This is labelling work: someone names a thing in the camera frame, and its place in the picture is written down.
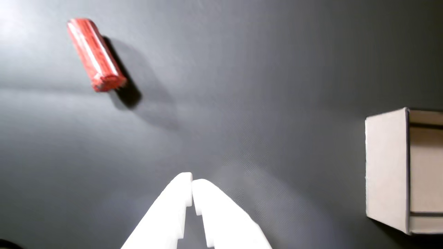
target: gray surface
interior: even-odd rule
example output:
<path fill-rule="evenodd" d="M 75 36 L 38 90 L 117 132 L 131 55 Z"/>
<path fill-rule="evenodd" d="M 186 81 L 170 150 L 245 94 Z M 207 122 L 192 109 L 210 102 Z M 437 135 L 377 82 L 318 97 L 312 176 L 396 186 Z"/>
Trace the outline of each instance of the gray surface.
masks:
<path fill-rule="evenodd" d="M 183 171 L 274 249 L 432 248 L 365 217 L 368 115 L 443 107 L 434 1 L 0 1 L 0 237 L 118 249 Z M 143 99 L 94 93 L 66 32 L 93 19 Z M 179 249 L 204 248 L 188 209 Z"/>

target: dark gray table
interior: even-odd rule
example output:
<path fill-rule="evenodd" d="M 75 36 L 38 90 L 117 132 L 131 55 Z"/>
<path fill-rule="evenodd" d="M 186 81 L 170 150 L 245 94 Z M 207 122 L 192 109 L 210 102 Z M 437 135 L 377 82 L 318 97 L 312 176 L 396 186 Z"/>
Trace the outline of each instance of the dark gray table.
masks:
<path fill-rule="evenodd" d="M 443 245 L 366 218 L 364 127 L 383 111 L 443 107 L 441 1 L 0 5 L 1 238 L 119 249 L 190 171 L 274 249 Z M 109 37 L 137 105 L 92 91 L 66 32 L 73 17 Z M 189 208 L 179 249 L 204 247 Z"/>

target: red cylinder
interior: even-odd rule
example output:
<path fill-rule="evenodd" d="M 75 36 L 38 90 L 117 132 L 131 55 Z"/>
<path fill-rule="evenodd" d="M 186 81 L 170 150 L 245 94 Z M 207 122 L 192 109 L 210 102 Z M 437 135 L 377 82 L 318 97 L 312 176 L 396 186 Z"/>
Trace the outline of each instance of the red cylinder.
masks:
<path fill-rule="evenodd" d="M 96 92 L 107 92 L 125 85 L 126 77 L 118 68 L 93 21 L 71 19 L 68 32 Z"/>

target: open box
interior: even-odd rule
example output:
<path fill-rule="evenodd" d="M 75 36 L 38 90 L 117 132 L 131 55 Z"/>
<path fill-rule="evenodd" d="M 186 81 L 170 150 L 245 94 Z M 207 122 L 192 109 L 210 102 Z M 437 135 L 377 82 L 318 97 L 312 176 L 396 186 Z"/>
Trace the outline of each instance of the open box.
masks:
<path fill-rule="evenodd" d="M 403 108 L 371 116 L 366 215 L 412 233 L 443 233 L 443 112 Z"/>

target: beige box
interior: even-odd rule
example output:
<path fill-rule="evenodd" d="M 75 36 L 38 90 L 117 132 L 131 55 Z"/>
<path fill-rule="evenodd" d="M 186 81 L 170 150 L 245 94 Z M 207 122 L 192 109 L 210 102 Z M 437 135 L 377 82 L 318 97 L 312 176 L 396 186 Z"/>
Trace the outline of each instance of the beige box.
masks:
<path fill-rule="evenodd" d="M 412 233 L 443 233 L 443 112 L 368 117 L 366 215 Z"/>

